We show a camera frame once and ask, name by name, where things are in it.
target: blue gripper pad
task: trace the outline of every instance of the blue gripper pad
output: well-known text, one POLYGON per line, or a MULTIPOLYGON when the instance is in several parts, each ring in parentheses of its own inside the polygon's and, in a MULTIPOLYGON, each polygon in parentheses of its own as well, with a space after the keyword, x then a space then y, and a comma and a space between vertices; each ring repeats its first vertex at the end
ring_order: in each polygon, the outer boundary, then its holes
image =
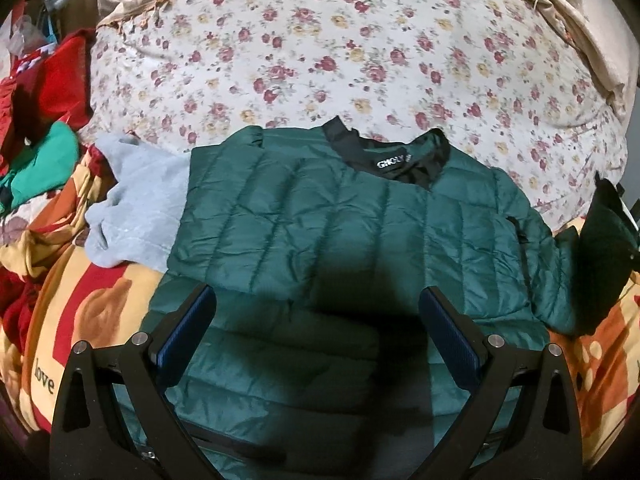
POLYGON ((178 384, 215 315, 216 295, 210 286, 201 284, 178 310, 164 316, 152 332, 149 347, 159 388, 178 384))
POLYGON ((456 385, 475 391, 488 358, 480 329, 471 318, 459 314, 435 286, 420 294, 418 312, 456 385))

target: green puffer jacket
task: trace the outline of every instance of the green puffer jacket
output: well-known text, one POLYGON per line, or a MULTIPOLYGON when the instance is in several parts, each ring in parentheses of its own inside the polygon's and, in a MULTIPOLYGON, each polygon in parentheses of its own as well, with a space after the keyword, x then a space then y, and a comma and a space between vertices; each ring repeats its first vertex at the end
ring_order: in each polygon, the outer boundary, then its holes
POLYGON ((443 143, 431 131, 382 144, 334 122, 250 126, 193 150, 143 329, 196 282, 216 291, 216 318, 168 398, 184 420, 286 453, 265 465, 207 451, 225 478, 407 478, 467 398, 417 320, 426 286, 524 348, 548 342, 545 325, 579 332, 575 237, 554 240, 507 174, 443 143))

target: light gray fabric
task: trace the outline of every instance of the light gray fabric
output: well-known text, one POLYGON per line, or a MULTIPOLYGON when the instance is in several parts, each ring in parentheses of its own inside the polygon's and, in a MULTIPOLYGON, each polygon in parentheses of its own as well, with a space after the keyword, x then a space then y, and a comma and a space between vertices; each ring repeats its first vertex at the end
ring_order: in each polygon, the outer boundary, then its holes
POLYGON ((102 136, 95 145, 118 183, 86 212, 87 257, 100 267, 129 261, 165 272, 187 197, 190 155, 128 135, 102 136))

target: floral bed sheet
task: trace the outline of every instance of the floral bed sheet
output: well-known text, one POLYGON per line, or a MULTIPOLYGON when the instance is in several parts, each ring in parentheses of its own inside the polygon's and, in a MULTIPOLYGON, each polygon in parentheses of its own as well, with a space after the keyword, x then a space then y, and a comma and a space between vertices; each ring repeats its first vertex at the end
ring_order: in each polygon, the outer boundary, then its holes
POLYGON ((439 126, 552 229, 626 161, 626 124, 522 0, 167 0, 98 30, 92 105, 83 143, 134 130, 178 152, 335 115, 389 141, 439 126))

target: gray wall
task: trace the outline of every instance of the gray wall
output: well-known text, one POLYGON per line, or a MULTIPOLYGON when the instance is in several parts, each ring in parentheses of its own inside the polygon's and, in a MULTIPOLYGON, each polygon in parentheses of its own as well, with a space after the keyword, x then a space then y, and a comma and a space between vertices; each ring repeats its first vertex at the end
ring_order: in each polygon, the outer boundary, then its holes
POLYGON ((640 198, 640 90, 636 91, 636 104, 626 131, 629 159, 620 184, 625 188, 623 199, 631 207, 640 198))

